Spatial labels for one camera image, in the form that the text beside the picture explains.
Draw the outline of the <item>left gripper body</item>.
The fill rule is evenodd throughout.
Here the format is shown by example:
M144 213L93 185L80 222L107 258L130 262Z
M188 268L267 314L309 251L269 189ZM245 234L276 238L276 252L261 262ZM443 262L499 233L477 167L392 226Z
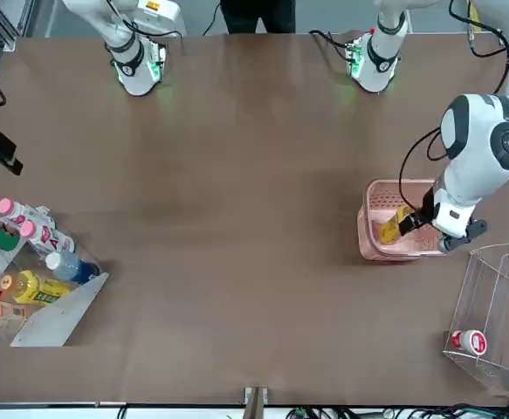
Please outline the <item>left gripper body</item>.
M432 223L435 216L434 187L431 186L423 195L422 205L418 210L418 220L420 223Z

